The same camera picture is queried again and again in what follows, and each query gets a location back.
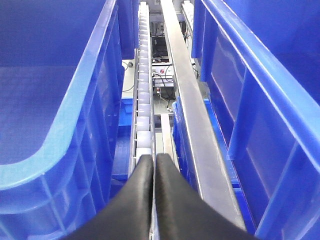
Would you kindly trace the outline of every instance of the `wire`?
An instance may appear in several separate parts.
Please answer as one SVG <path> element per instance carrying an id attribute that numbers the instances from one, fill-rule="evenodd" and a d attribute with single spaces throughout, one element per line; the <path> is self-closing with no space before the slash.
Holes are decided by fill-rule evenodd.
<path id="1" fill-rule="evenodd" d="M 126 68 L 124 69 L 126 71 L 129 68 L 129 65 L 125 61 L 122 61 L 122 63 L 126 65 Z"/>
<path id="2" fill-rule="evenodd" d="M 162 34 L 160 34 L 160 35 L 153 35 L 153 36 L 151 36 L 152 38 L 158 38 L 158 37 L 164 37 L 165 36 L 165 34 L 164 33 L 162 33 Z"/>
<path id="3" fill-rule="evenodd" d="M 183 35 L 183 39 L 184 41 L 186 41 L 186 39 L 190 37 L 190 35 L 188 36 L 188 30 L 185 31 L 184 35 Z"/>
<path id="4" fill-rule="evenodd" d="M 156 23 L 156 27 L 155 27 L 155 33 L 154 33 L 154 35 L 157 35 L 157 31 L 158 31 L 158 22 Z"/>
<path id="5" fill-rule="evenodd" d="M 130 87 L 128 90 L 123 90 L 122 92 L 129 92 L 131 89 L 134 88 L 135 85 L 132 85 L 132 87 Z"/>
<path id="6" fill-rule="evenodd" d="M 193 68 L 194 71 L 196 71 L 196 79 L 198 79 L 198 78 L 199 78 L 199 72 L 198 72 L 198 70 L 195 69 L 193 66 L 192 66 L 192 68 Z"/>
<path id="7" fill-rule="evenodd" d="M 160 90 L 159 90 L 159 97 L 160 97 L 160 99 L 159 99 L 159 104 L 160 104 L 160 100 L 163 100 L 163 101 L 165 101 L 165 103 L 168 105 L 169 103 L 167 102 L 167 100 L 165 100 L 162 96 L 161 96 L 161 87 L 160 87 Z"/>
<path id="8" fill-rule="evenodd" d="M 171 78 L 171 80 L 168 80 L 168 78 L 167 78 L 167 71 L 168 71 L 168 69 L 170 68 L 170 66 L 172 66 L 173 64 L 172 63 L 170 63 L 169 64 L 169 66 L 166 68 L 166 70 L 165 70 L 165 72 L 164 72 L 164 77 L 165 77 L 165 79 L 167 80 L 167 82 L 169 82 L 169 83 L 172 83 L 174 80 Z"/>
<path id="9" fill-rule="evenodd" d="M 170 101 L 171 101 L 171 100 L 173 100 L 173 99 L 169 99 L 169 100 L 168 100 L 168 105 L 166 106 L 166 108 L 169 108 L 169 105 L 170 105 Z"/>
<path id="10" fill-rule="evenodd" d="M 166 84 L 165 84 L 164 79 L 162 78 L 162 76 L 161 76 L 159 73 L 157 73 L 157 72 L 155 72 L 154 75 L 159 76 L 160 79 L 161 79 L 161 81 L 162 81 L 163 86 L 166 87 Z M 175 98 L 174 98 L 174 96 L 173 96 L 173 92 L 172 92 L 171 94 L 169 94 L 167 88 L 165 88 L 164 90 L 165 90 L 166 94 L 168 95 L 168 99 L 175 100 Z"/>

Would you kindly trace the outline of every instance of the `stainless steel rail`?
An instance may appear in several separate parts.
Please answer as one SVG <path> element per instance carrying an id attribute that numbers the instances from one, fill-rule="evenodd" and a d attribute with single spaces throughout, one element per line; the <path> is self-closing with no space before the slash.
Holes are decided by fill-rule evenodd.
<path id="1" fill-rule="evenodd" d="M 136 166 L 136 132 L 137 132 L 137 107 L 138 107 L 138 50 L 135 51 L 135 72 L 133 80 L 133 97 L 132 97 L 132 120 L 131 120 L 131 134 L 130 134 L 130 156 L 128 164 L 128 177 L 132 174 Z"/>
<path id="2" fill-rule="evenodd" d="M 188 144 L 201 198 L 240 228 L 245 228 L 216 136 L 195 78 L 171 0 L 161 0 L 164 33 L 181 100 Z"/>

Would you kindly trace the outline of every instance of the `aluminum guide rail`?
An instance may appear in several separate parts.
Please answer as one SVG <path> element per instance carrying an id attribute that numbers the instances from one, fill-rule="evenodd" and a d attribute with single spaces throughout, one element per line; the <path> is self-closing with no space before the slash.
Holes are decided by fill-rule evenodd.
<path id="1" fill-rule="evenodd" d="M 131 133 L 130 133 L 130 156 L 129 156 L 129 166 L 128 166 L 128 177 L 132 174 L 136 166 L 136 131 L 137 131 L 137 107 L 138 107 L 138 49 L 135 51 L 135 72 L 133 80 L 133 96 L 132 96 L 132 124 L 131 124 Z"/>
<path id="2" fill-rule="evenodd" d="M 170 0 L 161 0 L 164 33 L 181 99 L 188 144 L 201 198 L 236 226 L 244 229 L 238 202 L 203 102 L 189 53 Z"/>

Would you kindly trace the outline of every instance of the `white roller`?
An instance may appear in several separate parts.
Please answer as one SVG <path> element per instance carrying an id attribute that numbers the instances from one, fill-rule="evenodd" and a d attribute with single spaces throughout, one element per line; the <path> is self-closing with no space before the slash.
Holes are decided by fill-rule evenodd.
<path id="1" fill-rule="evenodd" d="M 151 148 L 151 131 L 136 132 L 136 147 Z"/>
<path id="2" fill-rule="evenodd" d="M 148 40 L 148 35 L 147 34 L 140 34 L 140 39 L 141 40 Z"/>
<path id="3" fill-rule="evenodd" d="M 151 148 L 148 147 L 138 147 L 135 152 L 136 163 L 140 160 L 142 155 L 151 155 Z"/>
<path id="4" fill-rule="evenodd" d="M 140 29 L 141 29 L 141 30 L 148 30 L 148 27 L 147 27 L 147 25 L 145 25 L 145 26 L 140 25 Z"/>
<path id="5" fill-rule="evenodd" d="M 140 45 L 140 49 L 142 51 L 146 51 L 146 50 L 148 50 L 148 46 L 147 45 Z"/>
<path id="6" fill-rule="evenodd" d="M 147 74 L 149 76 L 149 66 L 139 65 L 139 73 L 140 74 Z"/>
<path id="7" fill-rule="evenodd" d="M 149 83 L 149 74 L 144 72 L 139 72 L 138 81 L 142 83 Z"/>
<path id="8" fill-rule="evenodd" d="M 138 82 L 138 93 L 149 93 L 149 83 Z"/>
<path id="9" fill-rule="evenodd" d="M 149 59 L 147 57 L 140 57 L 139 58 L 139 63 L 142 66 L 148 66 L 149 65 Z"/>
<path id="10" fill-rule="evenodd" d="M 140 35 L 148 35 L 148 31 L 147 30 L 140 30 Z"/>
<path id="11" fill-rule="evenodd" d="M 138 116 L 150 117 L 150 104 L 138 103 Z"/>
<path id="12" fill-rule="evenodd" d="M 143 46 L 147 46 L 148 47 L 148 40 L 140 39 L 139 40 L 139 44 L 140 44 L 140 47 L 143 47 Z"/>
<path id="13" fill-rule="evenodd" d="M 149 103 L 150 103 L 150 93 L 138 91 L 138 104 L 149 104 Z"/>
<path id="14" fill-rule="evenodd" d="M 148 53 L 148 51 L 140 51 L 139 52 L 139 57 L 140 58 L 148 58 L 149 57 L 149 53 Z"/>
<path id="15" fill-rule="evenodd" d="M 137 116 L 136 117 L 136 130 L 137 131 L 149 131 L 150 130 L 150 117 Z"/>

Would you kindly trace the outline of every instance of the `crate rim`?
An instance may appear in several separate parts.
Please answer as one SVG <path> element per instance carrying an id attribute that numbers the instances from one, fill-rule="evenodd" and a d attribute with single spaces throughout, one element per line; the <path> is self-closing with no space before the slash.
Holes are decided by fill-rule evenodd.
<path id="1" fill-rule="evenodd" d="M 45 175 L 66 154 L 74 135 L 107 28 L 112 20 L 113 12 L 118 10 L 116 1 L 107 0 L 104 3 L 40 149 L 22 161 L 0 165 L 0 190 L 11 189 Z"/>
<path id="2" fill-rule="evenodd" d="M 320 173 L 320 106 L 222 0 L 202 2 Z"/>

